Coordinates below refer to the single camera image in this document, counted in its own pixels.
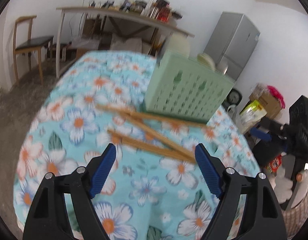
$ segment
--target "silver refrigerator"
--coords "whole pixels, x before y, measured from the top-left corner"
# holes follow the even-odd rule
[[[226,75],[237,80],[252,55],[260,31],[244,14],[223,12],[204,53],[216,66],[224,58],[228,62]]]

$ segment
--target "black chair seat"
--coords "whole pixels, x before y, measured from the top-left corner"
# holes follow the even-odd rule
[[[28,49],[33,47],[40,47],[46,45],[54,36],[43,36],[30,39],[21,45],[17,46],[16,50],[18,49]]]

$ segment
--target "metal screw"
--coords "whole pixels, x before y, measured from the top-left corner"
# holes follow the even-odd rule
[[[76,170],[77,173],[81,174],[85,172],[85,167],[78,167]]]
[[[53,177],[53,173],[49,172],[45,174],[45,179],[51,179]]]
[[[226,172],[227,172],[228,174],[234,174],[234,173],[235,173],[235,170],[234,170],[233,168],[227,168],[227,169],[226,169]]]
[[[266,179],[266,175],[264,174],[264,173],[260,173],[260,174],[258,174],[258,176],[261,178],[261,179]]]

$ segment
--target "table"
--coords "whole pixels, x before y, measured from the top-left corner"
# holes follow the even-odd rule
[[[56,8],[57,10],[62,10],[61,12],[61,19],[59,23],[59,28],[58,28],[58,33],[57,33],[57,40],[56,40],[56,77],[59,78],[60,75],[67,69],[68,66],[72,65],[75,60],[69,62],[62,71],[60,71],[60,38],[61,38],[61,33],[62,33],[62,28],[63,28],[63,22],[64,22],[64,17],[66,13],[94,13],[97,15],[102,15],[104,17],[115,17],[115,18],[120,18],[120,19],[125,19],[125,20],[130,20],[134,22],[138,22],[141,24],[144,24],[146,26],[151,26],[155,27],[155,33],[157,33],[157,29],[161,29],[164,31],[168,31],[170,33],[181,33],[185,36],[190,36],[194,37],[193,34],[176,28],[172,25],[169,25],[168,23],[163,23],[160,21],[157,21],[155,19],[151,19],[149,17],[141,16],[136,13],[132,12],[123,12],[123,11],[116,11],[116,10],[110,10],[110,9],[105,9],[105,8],[94,8],[94,7],[84,7],[84,6],[77,6],[77,7],[59,7]]]
[[[149,239],[200,239],[218,200],[209,192],[198,166],[122,145],[106,132],[107,127],[162,146],[116,114],[95,108],[96,104],[105,104],[138,110],[155,62],[153,57],[139,53],[92,51],[59,80],[33,120],[20,151],[14,184],[20,228],[47,172],[69,174],[101,155],[112,142],[117,158],[101,194],[92,200],[110,239],[141,240],[148,232],[152,237],[155,234]],[[240,174],[256,176],[260,171],[244,136],[222,107],[203,128],[145,122],[190,151],[203,143],[211,155]],[[65,200],[71,228],[81,239],[71,199],[65,196]],[[237,234],[243,205],[244,198],[229,239]]]

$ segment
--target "blue handle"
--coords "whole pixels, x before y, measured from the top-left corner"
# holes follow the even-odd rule
[[[260,131],[259,129],[252,127],[250,129],[250,134],[252,136],[255,136],[257,138],[260,138],[261,140],[265,141],[265,142],[270,142],[272,140],[272,136],[269,133],[265,133]]]

